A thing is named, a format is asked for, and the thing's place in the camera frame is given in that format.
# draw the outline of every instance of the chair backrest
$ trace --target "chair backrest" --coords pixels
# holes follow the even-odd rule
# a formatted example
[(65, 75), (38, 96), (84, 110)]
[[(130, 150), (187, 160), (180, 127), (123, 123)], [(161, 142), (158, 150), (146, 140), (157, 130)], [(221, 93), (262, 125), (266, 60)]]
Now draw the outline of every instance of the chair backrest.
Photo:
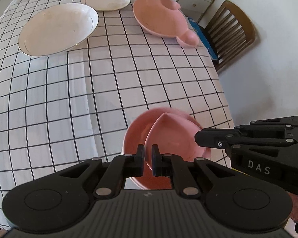
[(255, 29), (250, 19), (235, 4), (224, 1), (205, 30), (215, 45), (218, 71), (255, 40)]

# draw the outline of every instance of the table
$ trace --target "table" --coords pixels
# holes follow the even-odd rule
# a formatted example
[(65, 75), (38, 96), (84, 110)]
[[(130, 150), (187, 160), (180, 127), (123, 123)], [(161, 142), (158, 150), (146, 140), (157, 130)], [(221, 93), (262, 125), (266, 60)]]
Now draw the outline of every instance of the table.
[[(131, 5), (99, 12), (96, 30), (75, 50), (23, 54), (18, 36), (26, 22), (69, 2), (80, 0), (13, 0), (0, 18), (3, 228), (1, 202), (10, 189), (91, 157), (111, 161), (130, 123), (148, 109), (177, 107), (205, 128), (233, 127), (207, 49), (144, 32)], [(230, 166), (222, 150), (212, 150), (212, 160)]]

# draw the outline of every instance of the human hand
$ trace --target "human hand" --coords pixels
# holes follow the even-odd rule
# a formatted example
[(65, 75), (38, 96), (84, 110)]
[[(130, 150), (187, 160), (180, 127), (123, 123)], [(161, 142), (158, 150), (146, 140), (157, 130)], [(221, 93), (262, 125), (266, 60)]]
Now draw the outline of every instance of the human hand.
[(292, 211), (290, 213), (290, 218), (295, 222), (298, 223), (298, 195), (288, 192), (292, 200)]

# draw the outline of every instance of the screw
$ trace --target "screw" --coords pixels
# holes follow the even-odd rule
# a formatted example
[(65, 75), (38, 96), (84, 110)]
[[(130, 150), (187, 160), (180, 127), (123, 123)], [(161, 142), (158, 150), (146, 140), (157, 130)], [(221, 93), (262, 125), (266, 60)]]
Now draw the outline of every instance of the screw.
[(199, 193), (199, 190), (195, 187), (187, 187), (183, 189), (183, 193), (185, 195), (197, 195)]
[(96, 194), (99, 196), (107, 196), (111, 193), (111, 189), (110, 188), (98, 188), (96, 190)]

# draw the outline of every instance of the pink bowl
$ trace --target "pink bowl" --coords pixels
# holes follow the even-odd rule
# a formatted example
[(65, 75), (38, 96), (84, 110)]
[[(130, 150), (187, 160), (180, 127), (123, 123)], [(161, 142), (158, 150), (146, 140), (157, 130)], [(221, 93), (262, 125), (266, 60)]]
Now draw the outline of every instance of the pink bowl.
[(136, 0), (133, 4), (134, 16), (146, 31), (160, 37), (175, 37), (182, 47), (195, 47), (199, 37), (188, 28), (179, 9), (180, 5), (173, 0)]
[(196, 157), (209, 158), (206, 148), (199, 147), (194, 140), (199, 130), (198, 126), (182, 116), (163, 113), (152, 126), (145, 142), (145, 159), (150, 169), (153, 144), (158, 144), (160, 154), (179, 155), (184, 161), (193, 161)]
[[(186, 112), (170, 107), (153, 108), (139, 115), (131, 123), (124, 137), (122, 153), (135, 154), (138, 144), (145, 144), (151, 127), (163, 113), (182, 116), (197, 125), (199, 129), (202, 129), (201, 125)], [(131, 177), (131, 180), (142, 189), (171, 189), (170, 179), (168, 177), (154, 177), (146, 162), (144, 164), (144, 175), (142, 177)]]

